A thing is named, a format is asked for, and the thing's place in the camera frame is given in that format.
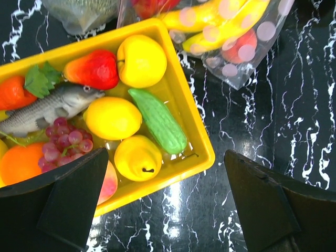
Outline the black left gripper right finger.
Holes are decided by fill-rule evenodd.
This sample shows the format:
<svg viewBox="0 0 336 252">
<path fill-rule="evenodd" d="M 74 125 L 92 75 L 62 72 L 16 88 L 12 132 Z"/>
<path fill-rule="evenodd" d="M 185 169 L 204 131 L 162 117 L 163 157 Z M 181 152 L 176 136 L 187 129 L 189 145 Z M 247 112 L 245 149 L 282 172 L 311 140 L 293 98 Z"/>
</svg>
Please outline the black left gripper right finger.
<svg viewBox="0 0 336 252">
<path fill-rule="evenodd" d="M 335 192 L 232 150 L 224 163 L 248 251 L 335 251 Z"/>
</svg>

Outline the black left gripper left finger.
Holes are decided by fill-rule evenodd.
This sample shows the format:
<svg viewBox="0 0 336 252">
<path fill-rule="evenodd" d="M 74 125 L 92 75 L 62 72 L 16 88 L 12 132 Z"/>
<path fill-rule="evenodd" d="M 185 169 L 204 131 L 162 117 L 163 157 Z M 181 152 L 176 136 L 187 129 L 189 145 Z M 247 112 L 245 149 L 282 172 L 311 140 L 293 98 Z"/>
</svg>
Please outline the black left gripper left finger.
<svg viewBox="0 0 336 252">
<path fill-rule="evenodd" d="M 1 251 L 86 251 L 108 152 L 1 188 Z"/>
</svg>

